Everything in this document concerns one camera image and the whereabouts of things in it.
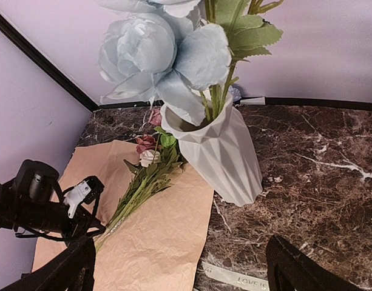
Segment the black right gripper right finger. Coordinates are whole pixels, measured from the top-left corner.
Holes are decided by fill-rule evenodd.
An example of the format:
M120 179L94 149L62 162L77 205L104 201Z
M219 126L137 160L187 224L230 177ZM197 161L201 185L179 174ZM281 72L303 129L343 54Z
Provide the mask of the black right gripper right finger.
M268 241L266 260L269 289L273 291L360 289L325 270L279 235L273 235Z

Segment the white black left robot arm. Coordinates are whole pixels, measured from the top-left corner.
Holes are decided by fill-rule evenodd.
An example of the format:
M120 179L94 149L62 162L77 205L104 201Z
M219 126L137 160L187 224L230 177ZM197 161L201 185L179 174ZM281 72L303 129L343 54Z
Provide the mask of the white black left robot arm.
M14 230L17 238L45 238L73 243L82 236L105 232L96 218L103 183L88 176L61 190L56 169L26 159L17 175L0 183L0 229Z

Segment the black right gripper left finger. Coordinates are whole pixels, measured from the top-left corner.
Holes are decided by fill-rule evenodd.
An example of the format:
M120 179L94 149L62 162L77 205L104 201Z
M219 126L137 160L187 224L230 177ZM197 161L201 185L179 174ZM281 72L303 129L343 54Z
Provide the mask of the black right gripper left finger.
M46 265L3 288L5 291L93 290L96 250L86 236Z

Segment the orange poppy flower stem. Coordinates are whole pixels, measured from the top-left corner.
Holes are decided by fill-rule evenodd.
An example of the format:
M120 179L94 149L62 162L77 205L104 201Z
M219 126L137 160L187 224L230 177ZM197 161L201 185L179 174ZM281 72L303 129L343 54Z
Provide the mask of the orange poppy flower stem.
M203 92L206 117L208 122L217 119L226 102L229 87L238 81L234 76L237 63L247 61L248 57L270 55L267 46L280 41L283 31L265 20L266 12L283 4L283 0L235 0L235 1L205 1L207 23L223 27L231 52L231 63L225 82L209 87L211 104Z

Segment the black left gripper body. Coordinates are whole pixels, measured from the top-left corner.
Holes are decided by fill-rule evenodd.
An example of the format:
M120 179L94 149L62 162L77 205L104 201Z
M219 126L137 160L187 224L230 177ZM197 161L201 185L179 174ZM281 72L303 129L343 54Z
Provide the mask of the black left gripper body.
M61 190L58 181L46 179L58 201L38 204L23 200L15 206L13 228L29 234L18 238L42 237L52 241L76 241L82 236L93 238L104 233L105 227L96 218L103 183L97 176L88 176L75 186Z

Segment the light blue peony stem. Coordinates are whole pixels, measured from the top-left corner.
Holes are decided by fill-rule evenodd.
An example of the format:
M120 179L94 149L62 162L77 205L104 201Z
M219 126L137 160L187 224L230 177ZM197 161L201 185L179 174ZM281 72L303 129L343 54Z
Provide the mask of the light blue peony stem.
M228 76L231 54L220 25L203 24L198 1L100 1L127 18L109 25L98 53L109 99L162 100L198 126L206 112L200 91Z

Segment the blue orange flower bouquet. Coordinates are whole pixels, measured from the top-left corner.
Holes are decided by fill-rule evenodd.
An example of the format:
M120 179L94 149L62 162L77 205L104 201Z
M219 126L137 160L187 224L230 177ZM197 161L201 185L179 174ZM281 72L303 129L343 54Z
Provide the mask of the blue orange flower bouquet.
M105 232L95 239L96 251L100 251L105 241L122 225L128 217L149 198L171 186L172 175L186 160L180 153L178 140L161 127L162 115L158 108L150 111L148 123L154 126L157 136L143 135L136 138L139 162L124 163L133 175L117 209L107 223Z

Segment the peach wrapping paper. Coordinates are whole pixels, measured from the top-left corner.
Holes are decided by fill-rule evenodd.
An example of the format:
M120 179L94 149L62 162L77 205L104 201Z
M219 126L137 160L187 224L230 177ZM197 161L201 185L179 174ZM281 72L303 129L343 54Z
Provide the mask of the peach wrapping paper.
M60 185L95 175L104 184L97 216L107 223L132 179L135 145L112 141L77 147ZM95 290L192 290L213 200L209 184L185 165L171 186L149 198L104 242L96 256Z

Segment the white printed ribbon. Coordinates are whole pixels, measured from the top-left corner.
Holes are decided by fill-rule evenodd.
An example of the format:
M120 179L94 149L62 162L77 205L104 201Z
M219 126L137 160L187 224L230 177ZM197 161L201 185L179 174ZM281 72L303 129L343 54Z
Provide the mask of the white printed ribbon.
M201 262L205 275L221 283L226 283L243 290L253 291L268 291L269 284L265 279L256 278L253 276L244 275L237 272L212 265L210 263Z

